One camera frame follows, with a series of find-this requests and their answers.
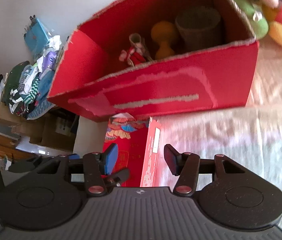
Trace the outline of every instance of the white bedsheet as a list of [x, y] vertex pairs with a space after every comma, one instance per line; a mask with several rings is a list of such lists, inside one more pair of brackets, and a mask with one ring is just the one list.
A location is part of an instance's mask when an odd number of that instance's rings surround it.
[[[170, 143], [179, 152], [191, 151], [202, 158], [225, 154], [282, 190], [282, 48], [269, 37], [260, 42], [246, 107], [157, 119], [162, 124], [158, 186], [173, 187], [177, 181], [164, 165], [163, 147]], [[210, 181], [210, 176], [200, 176], [197, 188]]]

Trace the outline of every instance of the ridged black surface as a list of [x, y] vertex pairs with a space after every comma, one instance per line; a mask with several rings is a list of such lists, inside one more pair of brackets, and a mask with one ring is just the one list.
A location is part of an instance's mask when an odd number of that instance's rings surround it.
[[238, 232], [214, 224], [190, 198], [169, 188], [118, 187], [90, 199], [82, 212], [63, 226], [39, 232], [5, 228], [0, 240], [282, 240], [273, 227]]

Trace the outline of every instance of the red cardboard box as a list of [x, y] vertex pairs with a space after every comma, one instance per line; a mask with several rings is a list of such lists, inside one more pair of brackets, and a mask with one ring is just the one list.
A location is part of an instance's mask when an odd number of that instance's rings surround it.
[[[152, 26], [174, 22], [191, 6], [213, 7], [224, 45], [127, 67], [118, 57], [139, 33], [154, 57]], [[74, 30], [59, 61], [48, 100], [95, 121], [116, 113], [134, 117], [244, 106], [258, 42], [233, 0], [118, 0]]]
[[113, 172], [130, 170], [123, 187], [153, 187], [161, 125], [154, 119], [135, 120], [129, 114], [111, 117], [103, 150], [117, 143], [119, 153]]

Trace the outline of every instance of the small figurine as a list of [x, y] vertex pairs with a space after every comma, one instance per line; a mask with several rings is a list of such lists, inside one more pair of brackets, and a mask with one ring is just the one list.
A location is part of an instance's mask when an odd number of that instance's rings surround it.
[[152, 61], [152, 58], [145, 47], [144, 40], [142, 40], [140, 34], [133, 33], [129, 36], [131, 47], [121, 51], [119, 57], [120, 61], [126, 61], [129, 66], [136, 66], [141, 63]]
[[173, 23], [167, 21], [156, 23], [151, 29], [151, 38], [160, 46], [155, 54], [156, 60], [175, 55], [171, 45], [178, 41], [179, 33]]

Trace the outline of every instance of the brown cup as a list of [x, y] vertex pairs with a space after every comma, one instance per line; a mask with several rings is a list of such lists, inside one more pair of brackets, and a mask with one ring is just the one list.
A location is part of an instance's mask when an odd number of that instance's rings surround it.
[[221, 16], [213, 8], [200, 6], [187, 9], [176, 17], [176, 26], [188, 51], [222, 44]]

